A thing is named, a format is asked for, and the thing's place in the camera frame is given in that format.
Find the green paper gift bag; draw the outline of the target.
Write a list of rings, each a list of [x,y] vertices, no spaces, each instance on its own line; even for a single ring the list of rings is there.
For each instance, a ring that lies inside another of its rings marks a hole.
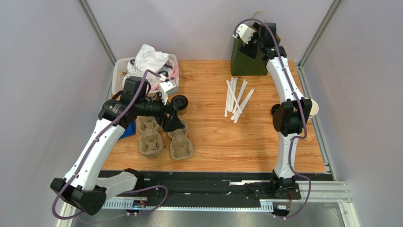
[[[280,37],[276,34],[275,23],[267,22],[267,16],[264,11],[255,12],[252,17],[255,18],[258,13],[263,14],[264,22],[271,28],[272,32],[276,36],[276,41],[278,45],[280,45]],[[254,26],[257,28],[262,28],[265,32],[266,29],[263,25],[258,25],[257,22],[252,24],[252,21],[249,21],[250,26]],[[242,40],[235,39],[232,48],[231,60],[230,60],[230,70],[232,76],[266,76],[268,71],[265,67],[265,64],[261,61],[260,58],[256,57],[255,59],[250,58],[241,52],[244,44]]]

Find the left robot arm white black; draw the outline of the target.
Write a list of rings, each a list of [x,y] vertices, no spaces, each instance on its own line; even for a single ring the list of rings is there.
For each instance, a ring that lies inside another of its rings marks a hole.
[[[160,83],[155,99],[147,96],[148,89],[146,79],[130,77],[123,90],[103,104],[92,138],[76,163],[63,178],[51,182],[57,199],[92,216],[110,198],[144,189],[144,175],[130,168],[103,180],[98,175],[115,143],[137,117],[154,117],[165,132],[184,128],[178,109],[168,101],[178,91],[177,84],[173,80]]]

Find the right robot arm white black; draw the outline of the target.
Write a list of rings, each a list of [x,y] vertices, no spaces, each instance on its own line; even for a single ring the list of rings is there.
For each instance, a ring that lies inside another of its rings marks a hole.
[[[272,76],[279,94],[279,104],[272,107],[272,123],[279,136],[276,166],[270,180],[272,196],[288,196],[296,188],[294,162],[298,140],[307,132],[307,121],[313,103],[298,89],[283,46],[276,39],[276,24],[253,19],[251,26],[240,22],[233,37],[243,44],[240,52],[255,59],[259,57]]]

